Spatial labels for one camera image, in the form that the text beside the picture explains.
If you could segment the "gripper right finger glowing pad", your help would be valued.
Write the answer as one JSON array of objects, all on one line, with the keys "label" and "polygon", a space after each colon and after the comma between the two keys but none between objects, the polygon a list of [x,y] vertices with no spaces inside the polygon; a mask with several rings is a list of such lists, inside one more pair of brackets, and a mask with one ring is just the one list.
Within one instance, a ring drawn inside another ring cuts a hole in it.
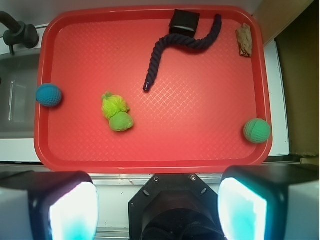
[{"label": "gripper right finger glowing pad", "polygon": [[218,214],[228,240],[318,240],[320,169],[231,166],[219,185]]}]

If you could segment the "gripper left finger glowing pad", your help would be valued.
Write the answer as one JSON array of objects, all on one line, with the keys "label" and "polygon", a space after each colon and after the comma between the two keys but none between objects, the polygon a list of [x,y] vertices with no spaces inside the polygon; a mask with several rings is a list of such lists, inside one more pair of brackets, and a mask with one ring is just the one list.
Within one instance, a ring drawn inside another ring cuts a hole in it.
[{"label": "gripper left finger glowing pad", "polygon": [[2,240],[93,240],[99,194],[83,171],[3,171],[0,174]]}]

